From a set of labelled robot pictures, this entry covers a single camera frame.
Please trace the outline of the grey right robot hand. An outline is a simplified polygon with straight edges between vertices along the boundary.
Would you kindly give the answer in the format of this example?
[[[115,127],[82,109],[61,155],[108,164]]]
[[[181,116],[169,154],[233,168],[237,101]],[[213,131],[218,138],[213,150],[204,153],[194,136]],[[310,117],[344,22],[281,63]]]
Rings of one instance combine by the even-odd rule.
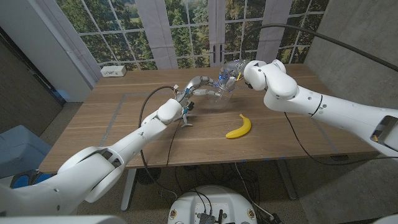
[[[233,60],[225,63],[219,72],[218,88],[223,91],[232,91],[236,82],[244,77],[243,71],[248,60]]]

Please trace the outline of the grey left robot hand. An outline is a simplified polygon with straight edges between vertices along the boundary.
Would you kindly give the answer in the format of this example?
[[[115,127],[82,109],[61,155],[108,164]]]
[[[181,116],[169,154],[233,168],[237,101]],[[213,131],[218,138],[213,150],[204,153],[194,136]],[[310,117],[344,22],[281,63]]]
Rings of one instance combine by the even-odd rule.
[[[203,96],[203,95],[215,95],[221,96],[221,93],[218,91],[202,89],[201,86],[212,86],[217,88],[217,83],[210,77],[205,76],[196,76],[190,80],[188,85],[185,87],[184,91],[179,91],[176,95],[176,100],[182,105],[185,106],[188,104],[188,101],[191,96]]]

